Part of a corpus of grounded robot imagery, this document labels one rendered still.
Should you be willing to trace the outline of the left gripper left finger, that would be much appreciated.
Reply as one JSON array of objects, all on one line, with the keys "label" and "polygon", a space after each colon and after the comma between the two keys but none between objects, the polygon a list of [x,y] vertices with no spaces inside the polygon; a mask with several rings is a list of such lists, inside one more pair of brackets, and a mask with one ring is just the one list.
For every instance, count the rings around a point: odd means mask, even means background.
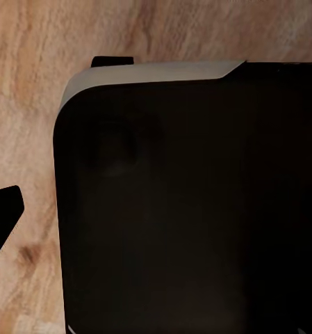
[{"label": "left gripper left finger", "polygon": [[24,200],[17,185],[0,189],[0,250],[24,212]]}]

